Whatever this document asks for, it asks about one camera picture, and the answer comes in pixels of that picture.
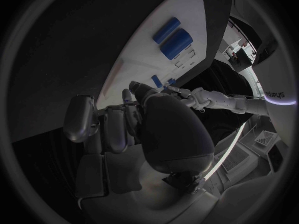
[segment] white panel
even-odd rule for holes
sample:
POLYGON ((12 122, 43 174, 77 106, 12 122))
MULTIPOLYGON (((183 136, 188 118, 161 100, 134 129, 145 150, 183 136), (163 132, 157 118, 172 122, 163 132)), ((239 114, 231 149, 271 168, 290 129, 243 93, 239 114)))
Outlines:
POLYGON ((157 75, 164 84, 170 78, 179 78, 205 57, 206 21, 203 0, 165 0, 146 18, 125 45, 103 85, 97 108, 121 104, 119 101, 122 90, 128 88, 132 80, 155 87, 152 75, 157 75), (194 63, 179 71, 160 51, 160 45, 152 39, 172 17, 176 17, 181 24, 170 35, 180 28, 185 29, 193 39, 191 45, 195 51, 191 61, 194 63))

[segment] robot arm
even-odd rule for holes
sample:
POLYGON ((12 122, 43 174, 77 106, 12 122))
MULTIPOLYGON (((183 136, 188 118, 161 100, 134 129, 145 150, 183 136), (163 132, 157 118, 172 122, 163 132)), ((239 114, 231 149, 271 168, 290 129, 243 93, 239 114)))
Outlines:
POLYGON ((176 87, 168 87, 170 90, 180 93, 184 98, 181 100, 188 107, 201 110, 204 107, 211 109, 227 109, 233 113, 253 113, 269 116, 265 100, 246 99, 244 96, 228 97, 221 92, 205 91, 203 88, 196 88, 192 92, 176 87))

